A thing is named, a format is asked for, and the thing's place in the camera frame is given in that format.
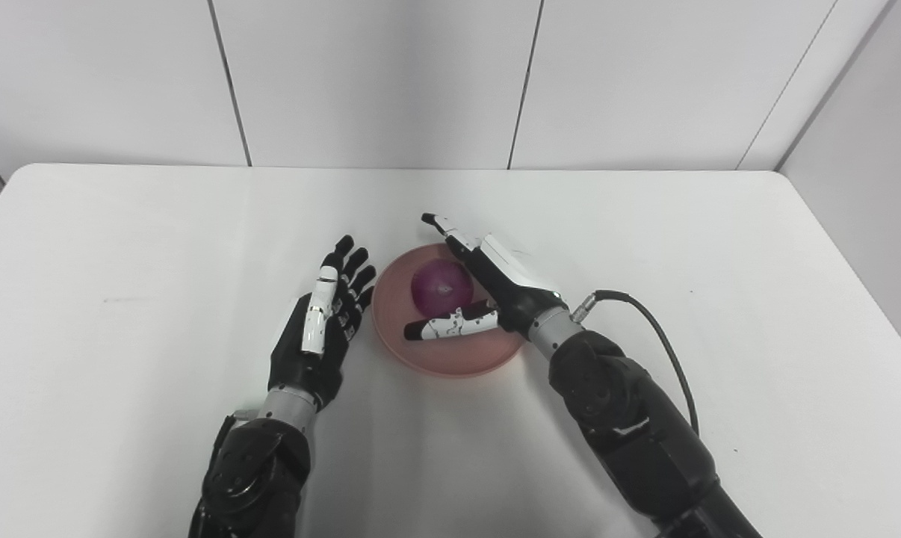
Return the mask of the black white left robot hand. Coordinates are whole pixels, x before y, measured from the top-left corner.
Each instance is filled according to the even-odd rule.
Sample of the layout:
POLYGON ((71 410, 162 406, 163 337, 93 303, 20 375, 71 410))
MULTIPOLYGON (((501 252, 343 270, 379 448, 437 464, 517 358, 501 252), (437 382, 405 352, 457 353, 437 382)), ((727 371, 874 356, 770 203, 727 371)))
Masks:
POLYGON ((350 341, 370 306, 376 268, 368 249, 344 235, 321 262, 311 291, 297 300, 270 354, 269 389, 303 389, 318 409, 340 391, 350 341))

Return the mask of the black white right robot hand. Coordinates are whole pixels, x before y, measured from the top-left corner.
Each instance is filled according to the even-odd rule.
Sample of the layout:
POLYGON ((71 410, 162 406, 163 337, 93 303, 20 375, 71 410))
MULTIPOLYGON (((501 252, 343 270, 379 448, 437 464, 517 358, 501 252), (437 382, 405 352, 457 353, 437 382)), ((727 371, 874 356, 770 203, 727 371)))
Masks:
POLYGON ((403 331, 407 341, 447 339, 492 328, 528 339, 533 328, 542 327, 544 314, 567 310, 556 286, 494 234, 471 238, 446 217, 432 212, 424 212, 421 219, 443 235, 451 254, 489 299, 407 324, 403 331))

